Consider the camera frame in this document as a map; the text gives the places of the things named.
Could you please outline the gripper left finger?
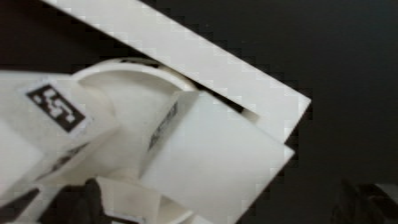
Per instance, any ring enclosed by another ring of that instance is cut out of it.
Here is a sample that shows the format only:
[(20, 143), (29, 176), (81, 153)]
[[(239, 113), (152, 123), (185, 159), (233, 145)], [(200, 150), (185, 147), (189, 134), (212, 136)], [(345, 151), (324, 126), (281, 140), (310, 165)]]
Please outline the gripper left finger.
[(107, 224), (102, 189), (95, 178), (82, 185), (68, 185), (36, 218), (40, 224)]

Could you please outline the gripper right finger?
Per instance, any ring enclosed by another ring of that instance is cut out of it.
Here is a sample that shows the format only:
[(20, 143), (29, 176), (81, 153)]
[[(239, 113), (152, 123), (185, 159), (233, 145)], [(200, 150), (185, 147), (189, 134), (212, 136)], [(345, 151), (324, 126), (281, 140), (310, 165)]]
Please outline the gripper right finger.
[(331, 224), (398, 224), (398, 184), (342, 181)]

